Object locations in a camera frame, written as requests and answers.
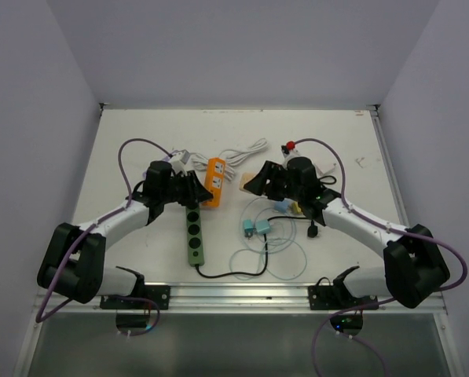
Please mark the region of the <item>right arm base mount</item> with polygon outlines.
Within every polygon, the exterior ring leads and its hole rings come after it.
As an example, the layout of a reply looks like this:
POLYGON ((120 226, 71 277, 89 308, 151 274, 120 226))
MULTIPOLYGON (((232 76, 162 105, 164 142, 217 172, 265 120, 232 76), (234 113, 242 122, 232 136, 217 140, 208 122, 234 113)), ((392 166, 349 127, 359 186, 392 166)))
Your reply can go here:
POLYGON ((368 310, 379 308, 376 296, 355 298, 345 287, 336 287, 325 278, 307 287, 307 297, 311 310, 341 310, 366 305, 368 310))

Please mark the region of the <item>beige cube socket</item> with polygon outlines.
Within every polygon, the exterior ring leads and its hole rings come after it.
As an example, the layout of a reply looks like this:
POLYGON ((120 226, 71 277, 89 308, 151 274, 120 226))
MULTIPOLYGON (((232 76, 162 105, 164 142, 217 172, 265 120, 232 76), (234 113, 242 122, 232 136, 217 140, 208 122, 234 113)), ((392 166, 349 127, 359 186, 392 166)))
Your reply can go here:
POLYGON ((240 176, 239 190, 242 192, 247 192, 244 186, 255 177, 255 173, 245 172, 240 176))

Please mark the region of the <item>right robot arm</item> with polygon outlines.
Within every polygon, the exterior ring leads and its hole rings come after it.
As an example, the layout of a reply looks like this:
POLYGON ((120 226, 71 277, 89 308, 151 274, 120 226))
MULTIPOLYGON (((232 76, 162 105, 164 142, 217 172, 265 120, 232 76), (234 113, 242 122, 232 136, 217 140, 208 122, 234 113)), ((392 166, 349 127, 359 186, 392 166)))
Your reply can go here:
POLYGON ((322 183, 306 157, 293 158, 286 165, 265 162, 244 189, 275 201, 295 201, 306 218, 346 234, 382 259, 381 266, 353 266, 330 285, 315 287, 318 298, 330 300, 340 309, 374 302, 378 296, 414 309, 450 278, 428 228, 416 225, 408 229, 378 218, 367 221, 365 214, 355 214, 344 203, 341 193, 322 183))

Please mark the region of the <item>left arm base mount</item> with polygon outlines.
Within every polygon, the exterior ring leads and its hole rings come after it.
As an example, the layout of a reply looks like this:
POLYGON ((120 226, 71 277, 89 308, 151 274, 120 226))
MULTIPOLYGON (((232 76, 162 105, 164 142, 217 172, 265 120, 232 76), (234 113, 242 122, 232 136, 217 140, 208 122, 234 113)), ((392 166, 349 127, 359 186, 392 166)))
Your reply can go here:
POLYGON ((152 308, 160 310, 169 309, 170 286, 168 285, 145 285, 141 293, 132 293, 126 296, 102 296, 99 307, 112 310, 139 310, 152 308))

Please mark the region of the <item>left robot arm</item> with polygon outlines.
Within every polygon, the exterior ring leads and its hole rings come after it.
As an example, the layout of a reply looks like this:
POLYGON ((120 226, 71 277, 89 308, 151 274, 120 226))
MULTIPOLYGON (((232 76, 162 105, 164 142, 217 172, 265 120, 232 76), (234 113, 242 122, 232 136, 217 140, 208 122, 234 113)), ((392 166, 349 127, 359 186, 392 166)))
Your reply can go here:
POLYGON ((62 223, 55 228, 38 271, 38 285, 80 303, 117 295, 128 308, 137 308, 146 298, 144 276, 128 268, 108 268, 106 251, 154 222, 165 205, 195 207, 212 198, 194 171, 153 161, 145 179, 120 207, 80 225, 62 223))

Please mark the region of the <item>yellow usb charger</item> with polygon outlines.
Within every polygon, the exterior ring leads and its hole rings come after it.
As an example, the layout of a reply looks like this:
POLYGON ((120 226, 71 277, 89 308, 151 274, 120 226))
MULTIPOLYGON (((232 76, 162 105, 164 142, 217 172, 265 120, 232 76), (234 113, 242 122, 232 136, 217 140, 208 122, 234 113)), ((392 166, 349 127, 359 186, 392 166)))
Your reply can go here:
POLYGON ((301 210, 300 206, 296 202, 293 202, 291 204, 291 210, 294 214, 301 214, 302 213, 302 210, 301 210))

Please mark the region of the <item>light blue usb charger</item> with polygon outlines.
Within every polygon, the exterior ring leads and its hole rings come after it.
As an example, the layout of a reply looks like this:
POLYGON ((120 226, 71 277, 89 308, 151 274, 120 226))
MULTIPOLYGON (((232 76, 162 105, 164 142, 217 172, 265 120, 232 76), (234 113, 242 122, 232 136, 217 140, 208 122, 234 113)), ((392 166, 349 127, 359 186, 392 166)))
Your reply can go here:
POLYGON ((278 201, 278 202, 275 202, 274 203, 274 210, 276 210, 277 212, 280 212, 282 214, 286 214, 288 212, 288 208, 290 207, 290 202, 288 202, 287 200, 284 200, 284 201, 278 201))

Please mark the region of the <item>green power strip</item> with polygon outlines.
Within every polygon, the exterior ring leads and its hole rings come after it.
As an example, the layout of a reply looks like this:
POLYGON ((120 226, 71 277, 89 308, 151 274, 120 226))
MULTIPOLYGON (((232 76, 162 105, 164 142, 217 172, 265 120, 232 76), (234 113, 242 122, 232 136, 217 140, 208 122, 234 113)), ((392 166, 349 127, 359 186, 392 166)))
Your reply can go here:
POLYGON ((202 225, 200 206, 186 207, 186 236, 188 263, 191 267, 204 265, 202 225))

